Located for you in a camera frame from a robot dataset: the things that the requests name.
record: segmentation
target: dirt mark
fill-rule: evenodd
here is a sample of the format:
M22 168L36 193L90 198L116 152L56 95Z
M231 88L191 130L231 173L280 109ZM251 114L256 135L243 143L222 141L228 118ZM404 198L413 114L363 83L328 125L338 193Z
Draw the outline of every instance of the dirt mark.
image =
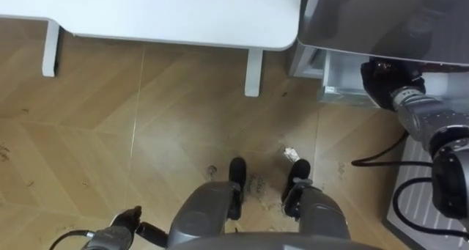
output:
M7 162L10 160L10 150L5 147L5 143L0 144L0 162Z

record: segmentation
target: white table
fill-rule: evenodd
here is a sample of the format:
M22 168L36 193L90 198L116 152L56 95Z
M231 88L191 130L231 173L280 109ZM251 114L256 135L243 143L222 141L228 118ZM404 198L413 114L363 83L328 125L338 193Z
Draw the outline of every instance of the white table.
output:
M245 94L259 95L263 50L288 48L300 0L0 0L0 16L49 20L43 74L54 76L59 26L73 34L247 48Z

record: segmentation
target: silver metal surface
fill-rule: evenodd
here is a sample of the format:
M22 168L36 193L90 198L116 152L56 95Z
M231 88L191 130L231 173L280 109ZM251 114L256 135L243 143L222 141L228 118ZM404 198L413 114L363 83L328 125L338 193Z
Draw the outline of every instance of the silver metal surface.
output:
M429 151L430 142L438 133L450 128L469 128L469 115L451 110L444 102L433 97L415 93L412 88L400 92L406 98L395 106L399 121L412 138L422 143L425 151Z
M303 0L303 11L303 45L469 65L469 0Z

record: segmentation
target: floor tile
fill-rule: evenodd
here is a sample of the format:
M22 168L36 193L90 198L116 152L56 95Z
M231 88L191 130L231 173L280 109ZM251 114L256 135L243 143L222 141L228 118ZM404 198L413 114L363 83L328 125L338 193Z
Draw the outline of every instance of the floor tile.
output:
M37 42L2 43L1 118L133 132L141 46L65 43L55 78L41 75L42 53Z

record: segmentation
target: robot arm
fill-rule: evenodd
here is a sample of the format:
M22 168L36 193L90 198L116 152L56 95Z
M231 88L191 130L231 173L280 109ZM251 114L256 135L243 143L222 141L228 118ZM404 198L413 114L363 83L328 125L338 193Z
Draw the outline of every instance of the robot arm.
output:
M425 95L417 63L372 58L362 65L361 75L375 103L395 111L431 155L434 206L469 229L469 115Z

